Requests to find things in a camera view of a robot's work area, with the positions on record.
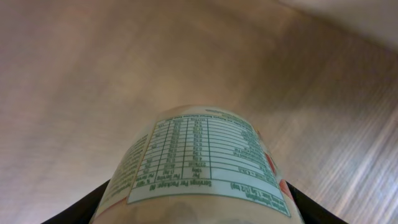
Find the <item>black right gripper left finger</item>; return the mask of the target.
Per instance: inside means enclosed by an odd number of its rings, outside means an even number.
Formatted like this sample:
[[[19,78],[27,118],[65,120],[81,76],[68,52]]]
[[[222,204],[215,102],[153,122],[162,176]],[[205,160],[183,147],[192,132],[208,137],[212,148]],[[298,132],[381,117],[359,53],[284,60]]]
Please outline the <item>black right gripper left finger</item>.
[[[109,180],[42,224],[89,224],[108,184]]]

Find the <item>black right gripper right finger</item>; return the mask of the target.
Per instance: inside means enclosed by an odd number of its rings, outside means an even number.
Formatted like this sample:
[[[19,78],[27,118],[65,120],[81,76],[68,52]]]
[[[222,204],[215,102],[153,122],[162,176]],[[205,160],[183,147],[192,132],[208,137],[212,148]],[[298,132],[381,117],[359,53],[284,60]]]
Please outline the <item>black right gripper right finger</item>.
[[[336,215],[323,208],[303,192],[287,183],[294,202],[306,224],[348,224]]]

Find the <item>green-lidded white jar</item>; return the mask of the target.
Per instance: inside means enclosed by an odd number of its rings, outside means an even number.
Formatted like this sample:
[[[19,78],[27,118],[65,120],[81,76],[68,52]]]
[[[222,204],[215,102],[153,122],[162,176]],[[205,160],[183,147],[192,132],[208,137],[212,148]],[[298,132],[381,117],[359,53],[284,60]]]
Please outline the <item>green-lidded white jar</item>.
[[[92,223],[302,223],[286,181],[244,118],[164,111],[136,134]]]

